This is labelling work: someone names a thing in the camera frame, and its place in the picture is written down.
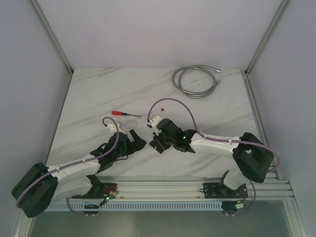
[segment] screwdriver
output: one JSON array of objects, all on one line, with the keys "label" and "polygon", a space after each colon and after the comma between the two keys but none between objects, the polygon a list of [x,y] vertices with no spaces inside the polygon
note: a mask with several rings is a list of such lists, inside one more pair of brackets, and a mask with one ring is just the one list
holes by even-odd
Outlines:
[{"label": "screwdriver", "polygon": [[120,111],[112,111],[112,115],[127,116],[127,115],[130,115],[130,114],[123,113],[123,112],[120,112]]}]

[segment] black mount plate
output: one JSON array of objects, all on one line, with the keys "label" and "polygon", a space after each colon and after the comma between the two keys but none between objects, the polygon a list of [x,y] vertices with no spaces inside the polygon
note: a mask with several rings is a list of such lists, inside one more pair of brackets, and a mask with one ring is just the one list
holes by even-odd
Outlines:
[{"label": "black mount plate", "polygon": [[204,197],[206,199],[216,199],[216,198],[236,198],[245,199],[248,197],[247,187],[245,184],[241,185],[238,189],[229,193],[228,196],[222,194],[219,183],[204,183],[203,190]]},{"label": "black mount plate", "polygon": [[[100,207],[98,205],[89,204],[84,206],[85,209],[99,209]],[[84,214],[98,214],[99,211],[84,211]]]},{"label": "black mount plate", "polygon": [[110,195],[110,191],[113,191],[117,188],[117,184],[116,183],[102,183],[99,185],[99,189],[97,190],[97,193],[95,194],[90,194],[87,193],[85,195],[77,195],[77,196],[73,196],[73,199],[105,199],[107,196]]}]

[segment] metal frame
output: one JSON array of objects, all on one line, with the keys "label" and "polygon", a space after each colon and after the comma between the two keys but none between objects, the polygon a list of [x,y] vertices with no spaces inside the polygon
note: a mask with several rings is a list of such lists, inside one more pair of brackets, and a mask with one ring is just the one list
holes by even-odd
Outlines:
[{"label": "metal frame", "polygon": [[260,44],[253,55],[248,68],[246,69],[247,76],[250,75],[252,69],[254,68],[255,64],[257,63],[258,59],[260,58],[262,52],[264,51],[266,45],[269,42],[272,34],[274,33],[275,29],[277,28],[278,23],[280,22],[281,17],[285,13],[286,8],[289,6],[291,0],[282,0],[280,6],[278,7],[276,14],[274,15],[269,27],[267,28],[265,34],[263,35]]},{"label": "metal frame", "polygon": [[[39,3],[37,0],[30,0],[32,6],[34,7],[41,23],[44,26],[49,38],[51,39],[59,57],[64,63],[66,69],[70,73],[70,78],[73,75],[74,70],[71,68],[70,63],[60,46],[53,30],[51,29]],[[265,32],[254,56],[252,57],[249,66],[245,72],[242,71],[242,76],[244,78],[245,87],[247,90],[249,102],[252,108],[253,115],[255,117],[255,122],[262,141],[268,144],[266,134],[262,125],[261,116],[259,113],[259,108],[256,103],[254,92],[251,86],[251,81],[249,80],[249,75],[254,68],[256,62],[261,56],[265,49],[269,39],[271,38],[273,32],[275,31],[282,15],[284,14],[286,8],[288,7],[291,0],[282,0],[275,16],[273,17],[267,31]],[[278,180],[280,179],[280,173],[268,174],[266,181],[263,184],[255,184],[257,191],[258,200],[283,200],[285,212],[289,221],[289,226],[292,230],[293,236],[307,237],[307,231],[303,219],[301,217],[297,202],[295,200],[290,182],[288,180]],[[164,203],[168,205],[177,205],[188,203],[190,208],[185,207],[183,210],[194,209],[196,205],[206,203],[221,203],[224,199],[205,199],[203,194],[198,190],[202,188],[202,183],[204,182],[218,182],[218,179],[206,179],[206,178],[136,178],[136,177],[102,177],[103,182],[113,182],[115,181],[119,187],[119,194],[117,198],[110,204],[107,209],[111,210],[126,210],[125,205],[128,206],[127,209],[132,210],[144,210],[143,208],[135,208],[136,204],[159,204]],[[253,197],[253,189],[251,185],[247,185],[249,198]],[[76,200],[77,204],[81,203],[79,209],[82,209],[84,203],[89,202],[89,200]],[[63,210],[65,207],[65,202],[59,202],[51,205],[47,211],[58,211]],[[26,215],[21,211],[16,222],[14,229],[14,237],[24,237],[28,235],[32,219],[26,217]]]},{"label": "metal frame", "polygon": [[38,3],[37,0],[30,0],[37,16],[39,17],[39,21],[41,22],[41,24],[43,25],[49,39],[51,40],[60,60],[63,62],[65,68],[67,69],[67,71],[70,74],[70,77],[72,77],[74,70],[71,68],[70,63],[67,59],[67,56],[64,52],[64,50],[62,49],[62,47],[60,46],[60,43],[57,39],[57,37],[55,36],[51,26],[49,25],[48,20],[46,19],[43,10],[40,7],[40,4]]}]

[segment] red screwdriver handle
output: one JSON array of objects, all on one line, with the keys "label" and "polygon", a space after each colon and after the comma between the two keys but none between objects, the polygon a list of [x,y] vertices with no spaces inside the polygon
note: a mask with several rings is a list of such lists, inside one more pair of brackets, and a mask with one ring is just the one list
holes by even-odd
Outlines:
[{"label": "red screwdriver handle", "polygon": [[120,111],[112,111],[112,115],[126,115],[126,113],[122,113]]}]

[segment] glass panel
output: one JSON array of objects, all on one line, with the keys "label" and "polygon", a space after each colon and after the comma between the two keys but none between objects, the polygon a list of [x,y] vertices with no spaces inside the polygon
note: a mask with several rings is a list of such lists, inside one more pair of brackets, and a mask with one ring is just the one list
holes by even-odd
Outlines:
[{"label": "glass panel", "polygon": [[45,212],[34,218],[29,237],[291,237],[282,201],[258,201],[249,214],[215,211],[103,212],[84,218]]}]

